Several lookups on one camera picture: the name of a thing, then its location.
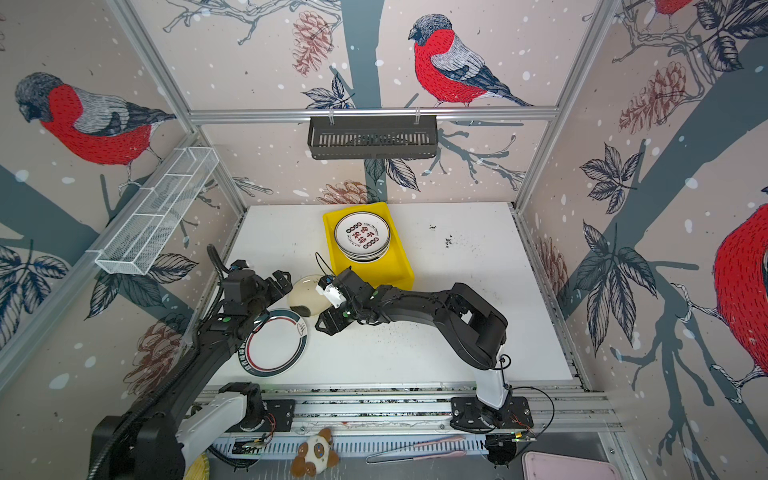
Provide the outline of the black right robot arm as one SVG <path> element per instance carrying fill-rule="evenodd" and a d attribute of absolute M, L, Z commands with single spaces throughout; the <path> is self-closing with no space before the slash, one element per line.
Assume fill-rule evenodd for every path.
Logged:
<path fill-rule="evenodd" d="M 506 382 L 511 358 L 501 347 L 507 340 L 508 321 L 469 285 L 457 282 L 448 290 L 435 292 L 403 290 L 389 284 L 374 287 L 347 268 L 338 275 L 320 276 L 312 290 L 329 303 L 315 323 L 315 329 L 328 336 L 354 323 L 378 327 L 407 322 L 436 329 L 458 358 L 472 368 L 475 378 L 474 398 L 453 399 L 452 429 L 470 434 L 521 429 L 520 440 L 534 441 L 554 423 L 554 399 L 530 386 L 530 391 L 544 395 L 551 408 L 549 420 L 539 432 L 534 431 L 529 409 Z"/>

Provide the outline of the yellow plastic bin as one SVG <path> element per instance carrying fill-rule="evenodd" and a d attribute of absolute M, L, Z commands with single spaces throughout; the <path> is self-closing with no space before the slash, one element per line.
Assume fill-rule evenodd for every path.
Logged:
<path fill-rule="evenodd" d="M 388 253 L 376 262 L 355 263 L 348 260 L 339 250 L 334 239 L 336 224 L 344 216 L 360 211 L 380 215 L 390 226 L 391 239 Z M 330 256 L 330 267 L 334 274 L 340 274 L 343 270 L 351 267 L 365 282 L 374 287 L 392 285 L 403 290 L 412 288 L 414 273 L 386 203 L 379 202 L 331 211 L 323 215 L 323 224 Z"/>

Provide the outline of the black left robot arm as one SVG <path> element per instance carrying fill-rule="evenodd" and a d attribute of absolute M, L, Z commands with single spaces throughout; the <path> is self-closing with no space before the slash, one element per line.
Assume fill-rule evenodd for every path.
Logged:
<path fill-rule="evenodd" d="M 193 343 L 159 386 L 121 416 L 107 416 L 91 439 L 90 479 L 181 479 L 195 460 L 232 427 L 276 430 L 256 383 L 222 387 L 214 401 L 189 412 L 210 379 L 246 343 L 259 319 L 292 290 L 291 275 L 257 275 L 244 260 L 225 266 L 207 252 L 218 275 L 214 304 Z"/>

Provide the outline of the plush panda toy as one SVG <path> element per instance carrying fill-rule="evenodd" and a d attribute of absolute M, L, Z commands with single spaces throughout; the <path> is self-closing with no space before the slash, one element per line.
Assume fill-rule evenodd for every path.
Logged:
<path fill-rule="evenodd" d="M 340 457 L 334 450 L 332 431 L 326 427 L 300 444 L 290 472 L 294 478 L 315 478 L 339 463 Z"/>

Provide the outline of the aluminium frame corner post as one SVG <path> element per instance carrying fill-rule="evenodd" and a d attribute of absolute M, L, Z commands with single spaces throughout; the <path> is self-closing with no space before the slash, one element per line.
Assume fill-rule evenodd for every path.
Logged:
<path fill-rule="evenodd" d="M 159 50 L 153 43 L 151 36 L 144 27 L 138 12 L 131 2 L 125 0 L 107 0 L 106 4 L 109 6 L 116 21 L 126 34 L 134 51 L 162 92 L 172 113 L 176 115 L 177 120 L 187 136 L 193 137 L 196 144 L 199 146 L 212 147 L 213 144 L 202 132 L 201 128 L 192 123 L 191 110 L 188 102 L 185 100 L 181 89 L 174 80 L 170 67 L 162 59 Z M 247 212 L 247 205 L 223 160 L 219 161 L 218 166 L 213 172 L 213 177 L 218 182 L 220 190 L 228 200 L 232 209 L 239 216 L 243 216 Z"/>
<path fill-rule="evenodd" d="M 590 69 L 611 27 L 612 18 L 619 4 L 620 2 L 616 0 L 598 1 L 594 11 L 587 16 L 588 28 L 558 97 L 556 115 L 553 120 L 548 122 L 544 130 L 544 134 L 515 201 L 515 212 L 518 215 L 523 213 L 533 196 L 534 189 L 546 166 L 546 162 L 556 146 L 558 138 L 567 123 Z"/>

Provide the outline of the woven bamboo mat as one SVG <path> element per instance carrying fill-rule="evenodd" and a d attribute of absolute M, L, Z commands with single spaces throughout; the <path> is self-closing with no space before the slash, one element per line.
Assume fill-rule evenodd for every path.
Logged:
<path fill-rule="evenodd" d="M 210 462 L 205 453 L 201 454 L 187 469 L 183 480 L 209 480 Z"/>

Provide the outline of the pink tray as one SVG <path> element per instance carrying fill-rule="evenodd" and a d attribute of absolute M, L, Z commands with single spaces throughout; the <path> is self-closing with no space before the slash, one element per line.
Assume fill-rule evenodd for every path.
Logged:
<path fill-rule="evenodd" d="M 531 480 L 620 480 L 616 467 L 608 462 L 541 452 L 522 456 L 523 476 Z"/>

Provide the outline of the pink chopsticks tongs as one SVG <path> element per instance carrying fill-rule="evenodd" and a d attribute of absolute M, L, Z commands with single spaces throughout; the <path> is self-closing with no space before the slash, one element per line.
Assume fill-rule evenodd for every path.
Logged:
<path fill-rule="evenodd" d="M 440 439 L 417 442 L 379 453 L 365 458 L 367 465 L 379 465 L 441 458 L 460 458 L 467 455 L 466 449 L 461 449 L 461 436 L 450 436 Z"/>

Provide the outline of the white plate green rim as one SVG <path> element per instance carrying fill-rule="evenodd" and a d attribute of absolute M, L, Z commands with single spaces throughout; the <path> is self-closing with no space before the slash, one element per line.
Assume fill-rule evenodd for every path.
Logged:
<path fill-rule="evenodd" d="M 273 310 L 258 319 L 238 349 L 238 361 L 252 376 L 277 376 L 299 361 L 307 343 L 308 329 L 302 317 L 291 310 Z"/>
<path fill-rule="evenodd" d="M 350 250 L 346 250 L 342 247 L 339 247 L 339 250 L 342 252 L 342 254 L 350 261 L 355 263 L 372 263 L 376 262 L 379 259 L 383 258 L 389 250 L 389 247 L 386 246 L 384 248 L 370 251 L 368 253 L 359 253 L 359 252 L 353 252 Z"/>

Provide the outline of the aluminium frame horizontal bar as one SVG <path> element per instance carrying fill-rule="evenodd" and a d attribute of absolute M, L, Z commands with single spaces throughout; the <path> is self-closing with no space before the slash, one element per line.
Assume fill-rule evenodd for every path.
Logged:
<path fill-rule="evenodd" d="M 188 120 L 197 126 L 214 124 L 303 123 L 312 118 L 435 116 L 438 120 L 555 120 L 560 110 L 554 106 L 455 107 L 455 108 L 378 108 L 378 109 L 256 109 L 192 110 Z"/>

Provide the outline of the aluminium frame corner post right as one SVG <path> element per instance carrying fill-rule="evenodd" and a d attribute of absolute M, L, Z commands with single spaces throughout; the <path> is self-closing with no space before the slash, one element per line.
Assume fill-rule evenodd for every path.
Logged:
<path fill-rule="evenodd" d="M 556 115 L 553 120 L 548 122 L 544 130 L 544 134 L 515 201 L 515 212 L 518 215 L 523 213 L 533 196 L 534 189 L 546 166 L 546 162 L 556 146 L 558 138 L 567 123 L 590 69 L 611 27 L 612 18 L 619 4 L 620 2 L 616 0 L 598 1 L 594 11 L 587 16 L 588 28 L 558 97 Z"/>

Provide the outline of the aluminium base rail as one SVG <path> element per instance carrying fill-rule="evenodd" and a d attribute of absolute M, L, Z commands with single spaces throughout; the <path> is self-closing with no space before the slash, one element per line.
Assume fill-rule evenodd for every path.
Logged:
<path fill-rule="evenodd" d="M 516 387 L 514 395 L 532 415 L 539 432 L 550 418 L 549 401 L 527 386 Z M 267 391 L 262 397 L 276 421 L 276 430 L 265 426 L 255 431 L 232 427 L 213 447 L 221 455 L 238 461 L 290 460 L 302 442 L 323 428 L 330 428 L 334 450 L 341 457 L 369 454 L 450 436 L 461 436 L 467 454 L 484 454 L 488 446 L 503 442 L 522 445 L 543 440 L 555 433 L 620 432 L 622 426 L 607 397 L 573 388 L 544 390 L 556 405 L 551 427 L 534 441 L 522 441 L 521 429 L 497 430 L 491 434 L 470 434 L 452 429 L 453 399 L 474 398 L 470 390 L 319 390 Z"/>

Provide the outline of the white plate red Chinese characters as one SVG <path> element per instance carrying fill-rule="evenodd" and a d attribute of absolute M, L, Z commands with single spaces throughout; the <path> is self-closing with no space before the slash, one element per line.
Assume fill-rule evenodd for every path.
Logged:
<path fill-rule="evenodd" d="M 334 239 L 339 247 L 368 253 L 389 247 L 391 230 L 387 221 L 371 212 L 353 212 L 344 216 L 334 227 Z"/>

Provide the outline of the aluminium frame corner post left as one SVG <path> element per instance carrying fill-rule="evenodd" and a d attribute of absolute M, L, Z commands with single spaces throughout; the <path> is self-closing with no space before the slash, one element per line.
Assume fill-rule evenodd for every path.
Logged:
<path fill-rule="evenodd" d="M 187 136 L 193 137 L 196 144 L 199 146 L 212 147 L 213 144 L 202 132 L 201 128 L 192 123 L 191 110 L 188 102 L 185 100 L 181 89 L 174 80 L 170 67 L 162 59 L 159 50 L 153 43 L 151 36 L 144 27 L 138 12 L 131 2 L 125 0 L 107 0 L 106 4 L 109 6 L 116 21 L 126 34 L 134 51 L 162 92 L 172 113 L 176 115 L 177 120 Z M 239 216 L 243 216 L 247 212 L 247 205 L 223 160 L 219 161 L 218 166 L 213 172 L 213 177 L 218 182 L 220 190 L 228 200 L 232 209 Z"/>

